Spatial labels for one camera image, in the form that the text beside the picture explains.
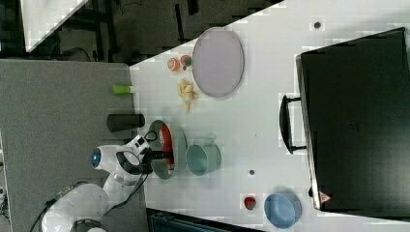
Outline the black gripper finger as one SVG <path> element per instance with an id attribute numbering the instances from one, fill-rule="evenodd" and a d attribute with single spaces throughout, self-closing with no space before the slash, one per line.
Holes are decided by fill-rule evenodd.
<path id="1" fill-rule="evenodd" d="M 161 159 L 173 159 L 173 153 L 172 152 L 161 152 L 161 151 L 154 151 L 151 156 L 153 157 L 154 160 L 161 160 Z"/>

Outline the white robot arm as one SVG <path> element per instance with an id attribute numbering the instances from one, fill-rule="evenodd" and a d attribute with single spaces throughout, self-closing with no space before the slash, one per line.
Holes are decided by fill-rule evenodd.
<path id="1" fill-rule="evenodd" d="M 91 155 L 94 169 L 108 177 L 102 186 L 75 184 L 57 194 L 41 213 L 42 232 L 106 232 L 101 220 L 128 202 L 152 172 L 153 160 L 172 159 L 169 135 L 137 135 L 125 145 L 102 145 Z"/>

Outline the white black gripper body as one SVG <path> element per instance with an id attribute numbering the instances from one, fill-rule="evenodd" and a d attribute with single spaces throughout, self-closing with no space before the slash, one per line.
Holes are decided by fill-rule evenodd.
<path id="1" fill-rule="evenodd" d="M 130 146 L 134 155 L 139 159 L 143 170 L 146 173 L 152 172 L 151 163 L 148 161 L 149 156 L 147 153 L 150 150 L 149 143 L 142 135 L 137 135 L 134 139 L 130 141 Z"/>

